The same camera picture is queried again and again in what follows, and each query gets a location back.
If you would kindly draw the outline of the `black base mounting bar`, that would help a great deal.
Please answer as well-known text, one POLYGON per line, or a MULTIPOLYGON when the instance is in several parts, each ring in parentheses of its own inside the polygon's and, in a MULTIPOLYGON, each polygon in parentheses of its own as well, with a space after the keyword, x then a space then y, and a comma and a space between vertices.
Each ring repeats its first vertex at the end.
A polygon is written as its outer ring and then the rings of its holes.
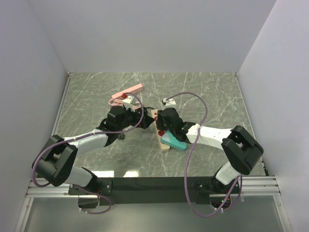
MULTIPOLYGON (((187 202, 183 177, 102 177, 97 179, 97 189, 90 192, 106 196, 90 198, 77 187, 70 187, 68 194, 78 196, 82 208, 95 208, 112 204, 134 203, 185 203, 187 202)), ((232 183, 223 185, 209 176, 187 178, 190 201, 196 204, 210 204, 211 195, 225 195, 232 183)))

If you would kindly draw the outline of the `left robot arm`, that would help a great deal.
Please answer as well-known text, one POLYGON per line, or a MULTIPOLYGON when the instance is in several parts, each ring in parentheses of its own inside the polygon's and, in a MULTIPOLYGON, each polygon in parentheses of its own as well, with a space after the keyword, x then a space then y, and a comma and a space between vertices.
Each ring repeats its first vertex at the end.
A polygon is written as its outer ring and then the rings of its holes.
POLYGON ((145 108, 132 111, 113 106, 107 117, 91 132, 69 138, 51 136, 32 164, 32 179, 38 174, 57 187, 69 178, 78 154, 109 146, 119 134, 134 128, 147 129, 154 121, 145 108))

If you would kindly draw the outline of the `aluminium table edge rail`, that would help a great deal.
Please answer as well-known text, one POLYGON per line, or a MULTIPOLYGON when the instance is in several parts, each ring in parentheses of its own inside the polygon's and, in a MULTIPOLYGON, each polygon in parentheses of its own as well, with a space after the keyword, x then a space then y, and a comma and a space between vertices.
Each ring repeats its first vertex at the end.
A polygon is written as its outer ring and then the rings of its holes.
MULTIPOLYGON (((59 108, 57 110, 57 115, 56 115, 56 119, 55 119, 55 123, 54 123, 53 129, 52 129, 51 135, 55 134, 55 132, 57 131, 58 125, 59 125, 59 120, 60 120, 60 116, 61 116, 61 112, 62 112, 62 108, 63 108, 63 103, 65 101, 66 94, 67 94, 67 91, 68 91, 68 87, 69 87, 69 84, 70 84, 71 74, 73 74, 73 73, 72 72, 68 72, 68 77, 67 77, 67 80, 66 80, 66 83, 65 83, 65 87, 64 87, 64 90, 63 90, 63 93, 62 93, 62 97, 61 97, 61 101, 60 101, 60 104, 59 104, 59 108)), ((33 179, 31 177, 28 189, 31 187, 32 184, 34 184, 34 182, 33 182, 33 179)))

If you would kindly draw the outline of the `black power plug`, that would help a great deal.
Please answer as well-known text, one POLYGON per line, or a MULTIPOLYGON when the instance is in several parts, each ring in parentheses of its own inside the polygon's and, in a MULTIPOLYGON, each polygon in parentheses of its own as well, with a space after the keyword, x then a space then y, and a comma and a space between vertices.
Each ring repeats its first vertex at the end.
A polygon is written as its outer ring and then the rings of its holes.
POLYGON ((118 134, 118 139, 122 140, 125 138, 125 135, 123 133, 118 134))

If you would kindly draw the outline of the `teal triangular power strip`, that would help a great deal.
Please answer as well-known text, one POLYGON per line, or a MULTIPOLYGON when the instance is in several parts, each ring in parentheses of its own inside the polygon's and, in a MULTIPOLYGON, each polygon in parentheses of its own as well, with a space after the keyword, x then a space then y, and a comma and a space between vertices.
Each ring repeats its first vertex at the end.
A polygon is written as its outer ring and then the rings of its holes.
POLYGON ((161 142, 180 151, 185 151, 187 148, 187 145, 185 142, 181 142, 177 140, 176 137, 174 137, 172 133, 169 131, 166 131, 162 135, 161 142))

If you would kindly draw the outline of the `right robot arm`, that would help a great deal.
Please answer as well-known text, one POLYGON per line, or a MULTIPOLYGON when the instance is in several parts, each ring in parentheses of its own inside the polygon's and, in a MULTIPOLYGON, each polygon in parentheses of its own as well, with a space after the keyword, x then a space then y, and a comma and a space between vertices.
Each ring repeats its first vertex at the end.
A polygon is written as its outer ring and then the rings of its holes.
POLYGON ((218 129, 183 121, 176 109, 167 108, 157 112, 156 126, 169 131, 178 141, 202 144, 221 149, 228 162, 215 174, 212 188, 224 192, 239 175, 249 175, 264 153, 262 146, 242 126, 218 129))

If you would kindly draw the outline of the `pink power strip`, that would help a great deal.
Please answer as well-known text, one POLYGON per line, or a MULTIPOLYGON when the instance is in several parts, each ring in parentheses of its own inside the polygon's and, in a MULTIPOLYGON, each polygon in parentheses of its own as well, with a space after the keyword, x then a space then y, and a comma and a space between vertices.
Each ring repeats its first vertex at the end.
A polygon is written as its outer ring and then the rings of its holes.
POLYGON ((116 93, 116 94, 113 94, 112 95, 112 99, 113 100, 116 100, 116 99, 122 99, 122 95, 124 94, 124 93, 133 93, 133 94, 136 94, 136 93, 139 93, 139 92, 141 92, 141 91, 143 91, 143 85, 142 84, 137 84, 137 85, 134 85, 134 86, 132 86, 132 87, 130 87, 130 88, 127 88, 127 89, 125 89, 125 90, 122 90, 122 91, 119 91, 118 93, 116 93))

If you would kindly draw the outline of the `beige red power strip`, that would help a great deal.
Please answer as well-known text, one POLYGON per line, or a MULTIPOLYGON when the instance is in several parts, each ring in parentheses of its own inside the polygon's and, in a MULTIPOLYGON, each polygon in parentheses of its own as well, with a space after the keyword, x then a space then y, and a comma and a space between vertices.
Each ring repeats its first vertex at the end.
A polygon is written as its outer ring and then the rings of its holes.
POLYGON ((156 135, 156 138, 157 138, 157 141, 158 141, 158 144, 159 144, 161 152, 167 152, 167 151, 169 151, 170 146, 161 142, 161 137, 162 137, 163 133, 160 132, 157 129, 157 126, 156 126, 157 111, 158 111, 157 109, 151 110, 151 116, 154 119, 154 122, 153 122, 154 131, 155 131, 155 135, 156 135))

